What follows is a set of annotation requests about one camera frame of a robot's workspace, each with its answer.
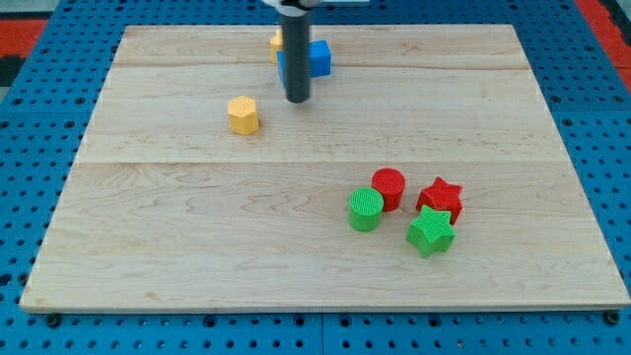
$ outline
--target wood grain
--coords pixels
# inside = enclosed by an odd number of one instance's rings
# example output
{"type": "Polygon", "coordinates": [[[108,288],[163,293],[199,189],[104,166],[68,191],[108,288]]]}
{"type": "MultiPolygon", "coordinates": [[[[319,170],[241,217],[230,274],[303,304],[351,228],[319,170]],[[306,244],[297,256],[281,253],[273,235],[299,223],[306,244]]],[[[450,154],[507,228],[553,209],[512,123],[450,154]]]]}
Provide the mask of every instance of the wood grain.
{"type": "Polygon", "coordinates": [[[333,75],[284,101],[269,27],[130,27],[22,297],[30,312],[534,311],[630,303],[510,26],[315,27],[333,75]],[[227,101],[261,128],[230,132],[227,101]],[[381,167],[407,178],[346,223],[381,167]],[[405,241],[464,185],[447,253],[405,241]]]}

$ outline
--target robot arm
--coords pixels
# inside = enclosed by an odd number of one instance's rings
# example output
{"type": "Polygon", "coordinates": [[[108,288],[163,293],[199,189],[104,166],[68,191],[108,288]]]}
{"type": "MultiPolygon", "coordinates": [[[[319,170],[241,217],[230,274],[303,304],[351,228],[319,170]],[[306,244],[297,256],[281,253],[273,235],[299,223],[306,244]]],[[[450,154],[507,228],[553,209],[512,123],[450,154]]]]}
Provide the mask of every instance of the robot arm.
{"type": "Polygon", "coordinates": [[[321,0],[262,0],[276,8],[283,27],[285,96],[298,104],[310,95],[309,11],[321,0]]]}

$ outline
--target yellow block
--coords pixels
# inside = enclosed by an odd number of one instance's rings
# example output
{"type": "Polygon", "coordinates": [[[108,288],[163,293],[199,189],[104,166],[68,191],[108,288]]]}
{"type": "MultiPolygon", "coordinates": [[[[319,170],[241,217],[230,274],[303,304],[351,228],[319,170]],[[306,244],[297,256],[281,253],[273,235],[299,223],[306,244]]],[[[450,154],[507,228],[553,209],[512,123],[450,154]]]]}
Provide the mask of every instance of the yellow block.
{"type": "Polygon", "coordinates": [[[256,113],[256,100],[239,96],[228,102],[228,116],[230,125],[241,135],[250,135],[258,130],[258,114],[256,113]]]}
{"type": "Polygon", "coordinates": [[[269,39],[269,60],[274,64],[278,62],[276,52],[279,50],[283,50],[283,31],[280,29],[276,30],[276,35],[269,39]]]}

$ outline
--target blue pegboard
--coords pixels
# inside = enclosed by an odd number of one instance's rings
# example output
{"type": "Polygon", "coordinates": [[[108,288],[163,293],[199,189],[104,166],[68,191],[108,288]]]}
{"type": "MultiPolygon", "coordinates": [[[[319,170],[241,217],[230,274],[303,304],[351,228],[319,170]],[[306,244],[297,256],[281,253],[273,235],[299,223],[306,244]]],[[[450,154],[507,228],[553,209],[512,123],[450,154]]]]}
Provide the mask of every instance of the blue pegboard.
{"type": "MultiPolygon", "coordinates": [[[[513,24],[631,280],[631,98],[565,0],[321,7],[317,24],[513,24]]],[[[126,25],[277,24],[259,0],[62,0],[0,106],[0,353],[628,353],[631,313],[75,316],[17,302],[126,25]]]]}

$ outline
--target red cylinder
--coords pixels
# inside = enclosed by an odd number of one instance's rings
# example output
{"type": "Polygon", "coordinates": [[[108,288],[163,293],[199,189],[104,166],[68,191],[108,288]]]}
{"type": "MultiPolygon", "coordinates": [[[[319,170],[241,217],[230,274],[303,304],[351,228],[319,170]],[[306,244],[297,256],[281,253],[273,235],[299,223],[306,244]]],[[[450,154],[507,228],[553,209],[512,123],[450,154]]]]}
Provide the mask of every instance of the red cylinder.
{"type": "Polygon", "coordinates": [[[397,169],[379,169],[373,174],[372,188],[384,197],[384,212],[393,211],[401,204],[405,177],[397,169]]]}

